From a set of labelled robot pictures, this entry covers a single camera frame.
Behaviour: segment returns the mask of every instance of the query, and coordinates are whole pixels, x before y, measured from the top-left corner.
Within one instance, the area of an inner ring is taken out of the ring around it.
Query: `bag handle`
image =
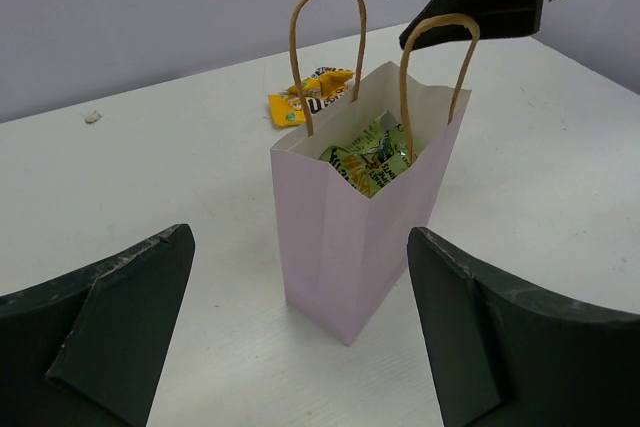
[[[307,134],[313,135],[313,119],[311,118],[311,111],[309,110],[309,104],[304,96],[302,90],[302,79],[300,78],[300,67],[298,66],[298,52],[296,47],[296,25],[298,23],[298,16],[302,7],[310,0],[300,0],[296,8],[293,10],[291,16],[291,24],[289,26],[289,58],[291,60],[291,73],[293,74],[293,80],[298,90],[298,96],[300,97],[300,105],[304,112],[304,118],[307,124]],[[357,0],[358,8],[360,10],[360,45],[358,47],[358,63],[356,64],[356,82],[353,86],[353,102],[358,98],[358,90],[360,89],[360,78],[362,77],[362,61],[364,59],[364,47],[367,33],[367,9],[364,5],[364,0]]]
[[[410,164],[413,163],[414,145],[413,130],[411,130],[411,119],[409,118],[409,105],[407,101],[407,68],[409,67],[409,55],[413,49],[413,44],[415,44],[418,37],[420,37],[420,34],[423,34],[435,27],[444,27],[446,25],[461,25],[471,33],[471,45],[469,45],[469,50],[467,50],[467,55],[462,62],[462,67],[460,68],[460,74],[458,74],[458,81],[456,82],[456,88],[453,91],[453,96],[451,98],[451,106],[449,107],[449,120],[447,125],[449,125],[453,120],[458,96],[462,90],[462,83],[464,82],[464,78],[467,75],[467,69],[469,68],[469,62],[471,62],[471,57],[473,56],[476,44],[480,40],[480,27],[475,20],[464,14],[445,14],[425,19],[420,22],[416,28],[413,29],[411,35],[409,35],[407,43],[404,46],[404,51],[402,52],[402,60],[400,61],[400,116],[402,117],[402,127],[404,128],[405,135],[407,136]]]

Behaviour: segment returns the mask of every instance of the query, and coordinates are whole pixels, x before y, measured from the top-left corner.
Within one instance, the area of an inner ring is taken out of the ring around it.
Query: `table surface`
[[[365,73],[399,61],[402,27],[368,34]],[[302,73],[353,67],[356,47],[302,49]],[[465,49],[416,52],[410,73],[453,85]],[[291,83],[283,53],[0,125],[0,294],[186,222],[196,256],[150,426],[440,426],[408,275],[350,348],[285,303],[266,100]],[[640,98],[532,39],[481,42],[465,86],[429,227],[640,313]]]

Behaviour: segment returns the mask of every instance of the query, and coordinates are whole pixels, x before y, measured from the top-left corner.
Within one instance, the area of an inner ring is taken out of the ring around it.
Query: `snack packet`
[[[351,86],[349,81],[353,75],[350,70],[320,67],[304,79],[302,89],[311,114],[320,112],[342,97]],[[305,121],[295,85],[280,94],[269,95],[269,106],[273,122],[280,127],[299,125]]]
[[[320,160],[329,162],[369,198],[410,166],[402,125],[390,112],[374,120],[349,146],[329,147]]]

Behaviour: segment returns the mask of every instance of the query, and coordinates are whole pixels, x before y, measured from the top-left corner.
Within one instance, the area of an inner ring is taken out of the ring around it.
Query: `paper bag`
[[[290,56],[298,92],[303,92],[291,19]],[[479,39],[477,24],[452,14],[421,22],[410,36],[400,67],[389,62],[361,79],[366,10],[354,88],[313,118],[304,97],[306,128],[300,125],[271,148],[278,238],[287,301],[350,345],[407,268],[412,227],[427,225],[449,162],[470,92],[461,90]],[[473,40],[455,89],[426,86],[407,76],[409,53],[420,33],[457,24]],[[408,170],[372,198],[352,187],[318,158],[331,145],[348,145],[389,110],[402,120],[409,158],[414,141],[423,150]]]

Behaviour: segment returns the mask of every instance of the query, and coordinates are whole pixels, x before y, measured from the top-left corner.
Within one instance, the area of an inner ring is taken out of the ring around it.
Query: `small white debris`
[[[90,113],[89,115],[85,116],[84,122],[85,122],[85,124],[91,125],[91,124],[95,124],[101,118],[102,118],[102,114],[100,112],[98,112],[97,110],[94,110],[92,113]]]

